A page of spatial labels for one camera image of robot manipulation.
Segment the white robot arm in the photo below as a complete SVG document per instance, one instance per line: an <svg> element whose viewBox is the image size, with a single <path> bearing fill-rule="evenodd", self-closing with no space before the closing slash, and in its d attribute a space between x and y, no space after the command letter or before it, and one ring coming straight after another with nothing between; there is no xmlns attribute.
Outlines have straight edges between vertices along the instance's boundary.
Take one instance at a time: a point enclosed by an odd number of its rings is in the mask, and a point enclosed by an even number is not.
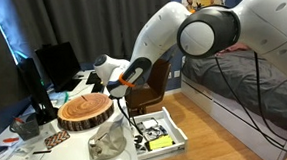
<svg viewBox="0 0 287 160"><path fill-rule="evenodd" d="M242 0L231 8L215 4L194 13L169 2L141 29L130 60L102 54L93 65L109 94L120 98L173 45L200 59L237 42L287 76L287 0Z"/></svg>

